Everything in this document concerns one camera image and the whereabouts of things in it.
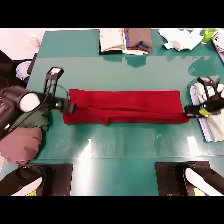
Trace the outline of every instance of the red towel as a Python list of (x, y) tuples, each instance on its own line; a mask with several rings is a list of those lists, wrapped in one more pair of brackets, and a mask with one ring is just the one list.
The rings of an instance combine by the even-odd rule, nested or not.
[(74, 114), (64, 114), (65, 124), (99, 122), (184, 123), (180, 91), (86, 91), (70, 89), (77, 104)]

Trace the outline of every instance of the teal table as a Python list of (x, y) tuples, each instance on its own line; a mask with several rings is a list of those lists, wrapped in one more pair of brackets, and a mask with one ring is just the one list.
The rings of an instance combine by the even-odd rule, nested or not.
[[(63, 67), (59, 84), (85, 90), (180, 90), (191, 104), (187, 86), (199, 76), (219, 75), (223, 64), (211, 43), (193, 51), (166, 50), (153, 30), (147, 56), (99, 56), (97, 30), (46, 32), (28, 84), (42, 91), (46, 72)], [(63, 90), (57, 96), (65, 97)], [(224, 176), (224, 142), (206, 143), (199, 123), (111, 123), (65, 125), (52, 112), (38, 163), (74, 164), (72, 195), (158, 195), (154, 163), (209, 160)], [(15, 166), (3, 167), (1, 178)]]

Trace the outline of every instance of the brown cloth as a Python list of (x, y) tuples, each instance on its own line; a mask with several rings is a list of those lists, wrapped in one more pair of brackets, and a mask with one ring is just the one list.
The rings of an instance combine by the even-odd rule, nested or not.
[(41, 141), (40, 128), (18, 127), (0, 141), (0, 154), (9, 163), (26, 164), (36, 157)]
[(136, 47), (143, 44), (146, 47), (152, 47), (152, 30), (151, 28), (129, 28), (130, 47)]

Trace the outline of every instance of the crumpled white fabric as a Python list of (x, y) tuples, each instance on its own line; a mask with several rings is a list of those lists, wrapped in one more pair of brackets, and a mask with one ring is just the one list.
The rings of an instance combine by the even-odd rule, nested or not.
[(99, 30), (102, 52), (111, 48), (124, 49), (122, 28), (101, 28)]
[[(194, 85), (196, 87), (196, 95), (200, 103), (203, 103), (207, 100), (204, 87), (201, 83), (196, 83)], [(215, 94), (214, 89), (211, 86), (207, 87), (209, 96), (213, 96)], [(221, 93), (221, 97), (224, 98), (224, 85), (219, 84), (218, 92)], [(221, 110), (221, 114), (218, 115), (209, 115), (206, 118), (208, 127), (213, 136), (214, 142), (223, 141), (224, 140), (224, 109)]]
[(24, 80), (26, 77), (30, 76), (27, 74), (27, 70), (30, 66), (31, 61), (24, 61), (20, 63), (16, 68), (16, 77)]

